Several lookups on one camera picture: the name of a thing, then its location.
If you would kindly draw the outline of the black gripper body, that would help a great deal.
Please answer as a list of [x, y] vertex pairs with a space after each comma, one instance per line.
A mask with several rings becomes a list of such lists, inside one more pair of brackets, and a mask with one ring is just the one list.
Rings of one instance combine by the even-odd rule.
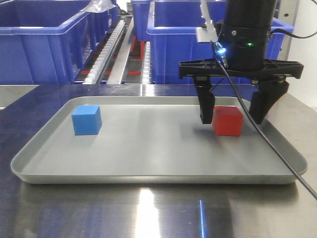
[[280, 81], [286, 77], [301, 78], [304, 66], [296, 61], [266, 59], [269, 39], [278, 34], [291, 35], [284, 29], [251, 28], [218, 24], [219, 40], [212, 46], [212, 59], [179, 63], [179, 76], [243, 77], [250, 80]]

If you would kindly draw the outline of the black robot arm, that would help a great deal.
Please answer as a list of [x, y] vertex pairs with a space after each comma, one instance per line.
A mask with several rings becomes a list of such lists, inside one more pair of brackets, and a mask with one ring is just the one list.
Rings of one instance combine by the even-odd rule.
[[226, 51], [215, 51], [212, 59], [179, 63], [179, 76], [192, 77], [200, 103], [203, 124], [213, 118], [215, 97], [212, 77], [243, 77], [258, 85], [251, 99], [249, 113], [261, 124], [270, 108], [288, 91], [286, 77], [301, 77], [304, 66], [296, 61], [265, 58], [276, 7], [274, 0], [228, 0], [222, 23], [217, 24], [218, 42]]

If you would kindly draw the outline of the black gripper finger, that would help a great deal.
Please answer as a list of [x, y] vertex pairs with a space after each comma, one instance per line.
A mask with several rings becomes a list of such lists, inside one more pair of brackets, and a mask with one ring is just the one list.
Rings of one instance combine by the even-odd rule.
[[215, 96], [211, 92], [212, 85], [207, 76], [194, 77], [194, 85], [200, 104], [200, 118], [202, 124], [211, 124], [215, 106]]
[[257, 124], [261, 124], [271, 107], [287, 93], [289, 83], [285, 80], [261, 82], [251, 99], [249, 113]]

